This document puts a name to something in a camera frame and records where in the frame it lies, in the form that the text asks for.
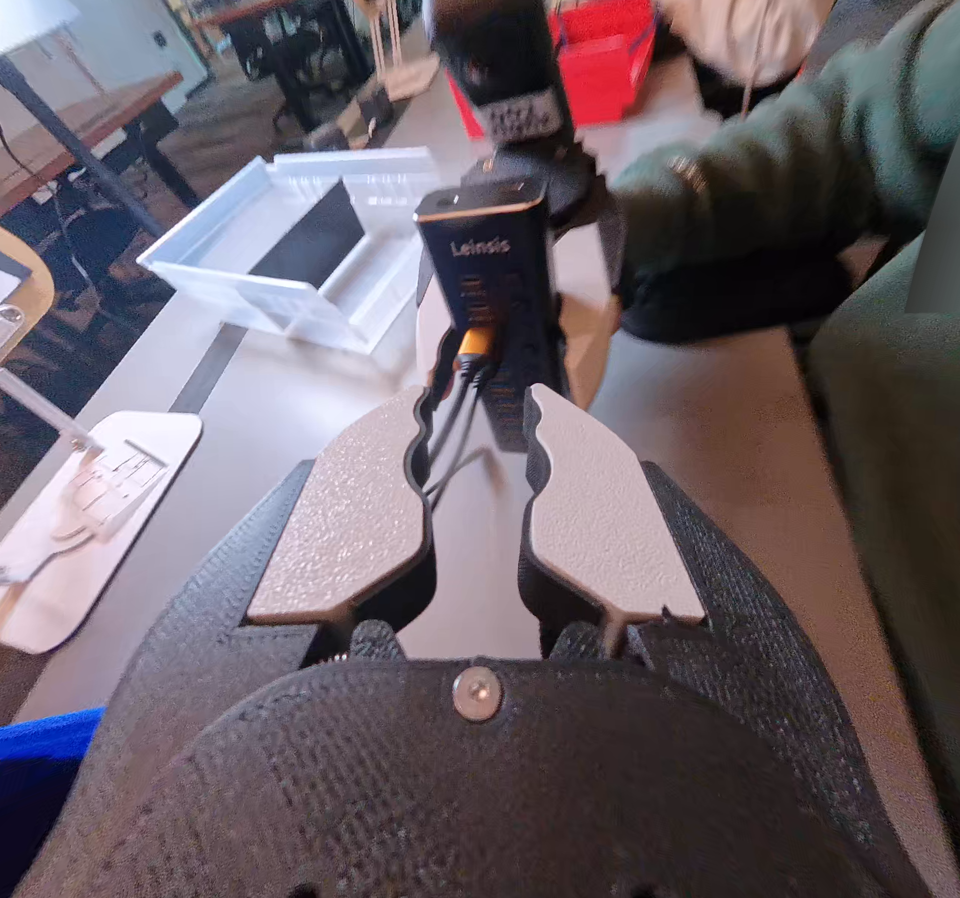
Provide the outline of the clear plastic bin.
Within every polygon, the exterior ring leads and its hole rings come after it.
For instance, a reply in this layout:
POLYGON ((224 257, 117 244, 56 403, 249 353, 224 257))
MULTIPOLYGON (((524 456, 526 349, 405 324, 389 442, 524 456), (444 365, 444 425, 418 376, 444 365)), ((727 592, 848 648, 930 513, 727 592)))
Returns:
POLYGON ((414 209, 440 181, 425 147, 256 158, 138 261, 226 324, 371 354, 413 301, 414 209), (365 235, 326 284, 249 275, 340 178, 365 235))

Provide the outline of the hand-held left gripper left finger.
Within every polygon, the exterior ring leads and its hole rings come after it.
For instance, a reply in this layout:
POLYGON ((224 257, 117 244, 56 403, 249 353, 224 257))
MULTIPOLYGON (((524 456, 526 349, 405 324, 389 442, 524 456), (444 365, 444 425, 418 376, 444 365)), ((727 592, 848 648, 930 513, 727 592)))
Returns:
POLYGON ((346 657, 354 630, 397 633, 437 590, 425 491, 430 390, 411 385, 356 420, 307 474, 246 606, 246 623, 311 627, 301 667, 346 657))

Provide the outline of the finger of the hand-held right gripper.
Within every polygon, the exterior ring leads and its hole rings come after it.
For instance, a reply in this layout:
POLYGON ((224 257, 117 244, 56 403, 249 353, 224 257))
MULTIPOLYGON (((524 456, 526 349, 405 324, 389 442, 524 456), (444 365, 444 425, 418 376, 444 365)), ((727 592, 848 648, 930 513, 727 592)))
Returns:
POLYGON ((566 396, 578 408, 589 409, 606 374, 609 347, 620 326, 621 301, 616 294, 599 303, 564 292, 559 297, 566 396))
POLYGON ((423 386, 449 391, 452 365, 442 363, 443 347, 451 328, 450 310, 435 274, 418 285, 415 315, 415 369, 423 386))

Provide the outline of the black USB hub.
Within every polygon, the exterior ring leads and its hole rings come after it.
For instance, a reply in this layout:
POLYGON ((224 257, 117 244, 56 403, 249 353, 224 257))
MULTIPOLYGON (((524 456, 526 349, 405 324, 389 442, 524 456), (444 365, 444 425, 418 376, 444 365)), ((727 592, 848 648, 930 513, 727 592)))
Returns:
POLYGON ((568 389, 547 187, 530 176, 463 184, 428 193, 414 210, 455 331, 495 332, 495 370, 482 401, 504 452, 526 451, 529 386, 568 389))

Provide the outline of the white stand base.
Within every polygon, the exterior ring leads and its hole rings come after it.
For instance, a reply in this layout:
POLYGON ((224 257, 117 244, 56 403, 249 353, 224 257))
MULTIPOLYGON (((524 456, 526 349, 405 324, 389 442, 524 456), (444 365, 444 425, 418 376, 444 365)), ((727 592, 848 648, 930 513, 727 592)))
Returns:
POLYGON ((60 647, 84 622, 196 448, 191 413, 119 411, 74 450, 2 538, 2 644, 60 647))

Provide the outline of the long wooden desk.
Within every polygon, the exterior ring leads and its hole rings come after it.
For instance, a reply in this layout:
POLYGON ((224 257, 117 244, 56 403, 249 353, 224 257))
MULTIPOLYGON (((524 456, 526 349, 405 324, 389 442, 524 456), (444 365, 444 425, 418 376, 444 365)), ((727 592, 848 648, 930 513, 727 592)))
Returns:
MULTIPOLYGON (((217 29, 234 47, 237 41, 245 37, 261 37, 262 22, 270 15, 286 13, 296 9, 306 0, 238 0, 234 3, 223 4, 213 9, 206 9, 193 18, 193 24, 198 30, 208 31, 217 29)), ((346 35, 354 33, 350 16, 342 0, 323 0, 323 5, 329 5, 335 25, 346 35)))

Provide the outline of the person's right forearm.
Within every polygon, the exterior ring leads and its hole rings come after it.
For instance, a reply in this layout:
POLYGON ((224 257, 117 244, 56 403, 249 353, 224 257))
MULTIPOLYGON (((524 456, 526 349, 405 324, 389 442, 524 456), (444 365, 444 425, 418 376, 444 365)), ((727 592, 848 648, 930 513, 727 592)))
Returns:
POLYGON ((958 0, 925 0, 704 142, 638 157, 611 192, 623 278, 898 224, 923 228, 959 133, 958 0))

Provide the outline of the red plastic bin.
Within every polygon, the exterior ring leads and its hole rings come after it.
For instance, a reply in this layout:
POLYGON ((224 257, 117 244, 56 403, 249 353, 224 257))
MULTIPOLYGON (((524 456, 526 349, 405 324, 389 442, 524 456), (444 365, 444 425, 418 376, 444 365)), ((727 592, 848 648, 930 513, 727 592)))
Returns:
POLYGON ((652 0, 587 0, 558 14, 511 2, 451 43, 442 62, 471 138, 562 139, 622 120, 652 60, 652 0))

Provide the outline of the beige cloth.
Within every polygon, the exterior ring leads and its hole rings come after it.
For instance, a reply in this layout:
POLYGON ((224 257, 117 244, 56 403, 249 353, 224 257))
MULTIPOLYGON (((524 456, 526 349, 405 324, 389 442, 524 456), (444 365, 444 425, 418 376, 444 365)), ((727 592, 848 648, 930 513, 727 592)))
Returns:
POLYGON ((791 82, 835 0, 652 1, 689 54, 703 105, 728 118, 791 82))

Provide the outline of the black bin divider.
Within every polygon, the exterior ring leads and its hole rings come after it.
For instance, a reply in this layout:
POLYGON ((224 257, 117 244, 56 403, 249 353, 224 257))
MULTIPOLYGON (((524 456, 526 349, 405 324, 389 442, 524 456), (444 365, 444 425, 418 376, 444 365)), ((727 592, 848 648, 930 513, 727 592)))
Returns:
POLYGON ((333 184, 248 274, 323 287, 365 235, 345 184, 333 184))

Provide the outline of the blue plastic bin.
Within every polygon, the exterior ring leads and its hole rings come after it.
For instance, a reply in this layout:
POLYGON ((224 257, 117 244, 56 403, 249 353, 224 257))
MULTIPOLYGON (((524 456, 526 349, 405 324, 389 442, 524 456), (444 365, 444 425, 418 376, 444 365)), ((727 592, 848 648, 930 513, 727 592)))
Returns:
POLYGON ((1 728, 1 895, 11 896, 56 822, 105 708, 1 728))

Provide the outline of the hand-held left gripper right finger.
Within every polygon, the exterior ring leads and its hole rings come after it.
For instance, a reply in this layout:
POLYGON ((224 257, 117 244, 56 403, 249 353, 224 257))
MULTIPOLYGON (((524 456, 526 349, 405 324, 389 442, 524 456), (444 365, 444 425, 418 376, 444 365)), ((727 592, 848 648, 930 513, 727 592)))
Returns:
POLYGON ((543 384, 525 392, 526 480, 517 585, 547 658, 571 625, 622 653, 630 627, 709 626, 709 614, 642 461, 543 384))

